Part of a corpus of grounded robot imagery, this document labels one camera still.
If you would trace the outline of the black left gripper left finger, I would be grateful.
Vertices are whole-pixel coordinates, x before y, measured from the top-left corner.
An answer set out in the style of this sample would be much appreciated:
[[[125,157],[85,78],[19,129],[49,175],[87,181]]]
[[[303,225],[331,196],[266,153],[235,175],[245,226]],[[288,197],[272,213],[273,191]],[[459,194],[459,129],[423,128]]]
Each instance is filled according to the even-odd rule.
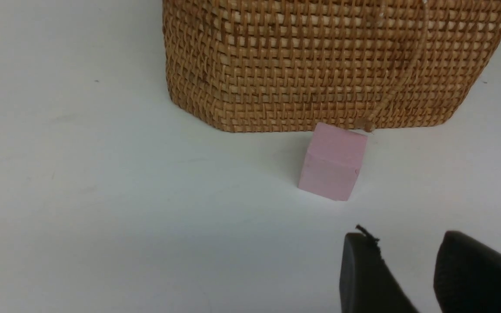
[[[417,313],[384,261],[378,238],[356,225],[344,237],[339,292],[343,313]]]

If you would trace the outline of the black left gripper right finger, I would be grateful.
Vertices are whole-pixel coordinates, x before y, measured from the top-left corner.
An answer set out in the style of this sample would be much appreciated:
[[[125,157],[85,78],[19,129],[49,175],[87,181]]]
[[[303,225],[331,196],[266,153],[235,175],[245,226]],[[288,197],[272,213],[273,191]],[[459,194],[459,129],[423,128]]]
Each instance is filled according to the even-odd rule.
[[[438,250],[433,288],[444,313],[501,313],[501,254],[448,230]]]

